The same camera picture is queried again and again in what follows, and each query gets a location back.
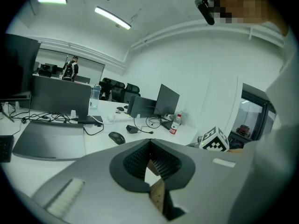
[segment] window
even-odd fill
[[[243,148],[246,143],[269,134],[275,117],[276,112],[269,101],[243,91],[239,111],[228,137],[230,148]]]
[[[40,48],[36,56],[36,62],[39,62],[39,66],[41,66],[41,64],[48,63],[63,68],[64,64],[68,61],[71,61],[74,55],[78,55],[78,54],[76,53],[67,54],[63,52]],[[100,78],[103,73],[103,69],[105,67],[104,65],[79,56],[78,66],[79,66],[79,73],[78,73],[77,81],[78,78],[80,77],[81,79],[89,78],[90,84],[98,84],[100,82]]]

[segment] red object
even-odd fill
[[[177,129],[178,129],[179,125],[181,124],[181,117],[182,117],[182,115],[178,114],[178,116],[173,121],[173,123],[171,125],[171,129],[169,131],[171,134],[176,134]]]

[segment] ceiling light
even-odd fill
[[[39,2],[66,4],[67,0],[38,0]]]
[[[126,23],[124,20],[118,18],[117,16],[113,15],[112,13],[106,11],[105,9],[102,9],[100,7],[96,7],[94,10],[96,13],[103,15],[104,17],[107,17],[111,19],[112,21],[116,22],[117,24],[121,25],[125,29],[129,30],[131,28],[131,25]]]

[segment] black mouse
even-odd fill
[[[126,143],[125,138],[120,133],[111,132],[109,137],[118,145]]]

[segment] water bottle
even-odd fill
[[[178,116],[173,121],[173,123],[171,125],[171,129],[169,131],[171,134],[176,134],[177,133],[178,127],[181,124],[181,117],[182,117],[182,115],[178,114]]]
[[[92,94],[90,95],[90,108],[97,109],[99,105],[99,98],[100,98],[101,86],[95,84],[92,88]]]

